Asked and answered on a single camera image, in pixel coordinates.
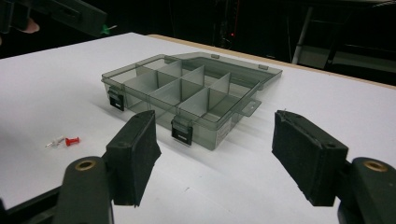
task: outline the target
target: plastic organizer box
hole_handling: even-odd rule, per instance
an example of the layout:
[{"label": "plastic organizer box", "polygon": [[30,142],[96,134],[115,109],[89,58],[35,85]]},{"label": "plastic organizer box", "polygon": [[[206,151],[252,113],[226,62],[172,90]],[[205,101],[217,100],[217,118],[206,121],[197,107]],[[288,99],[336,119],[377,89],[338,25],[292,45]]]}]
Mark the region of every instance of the plastic organizer box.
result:
[{"label": "plastic organizer box", "polygon": [[155,110],[177,140],[215,149],[261,104],[256,92],[282,70],[196,52],[157,55],[102,75],[110,104],[140,113]]}]

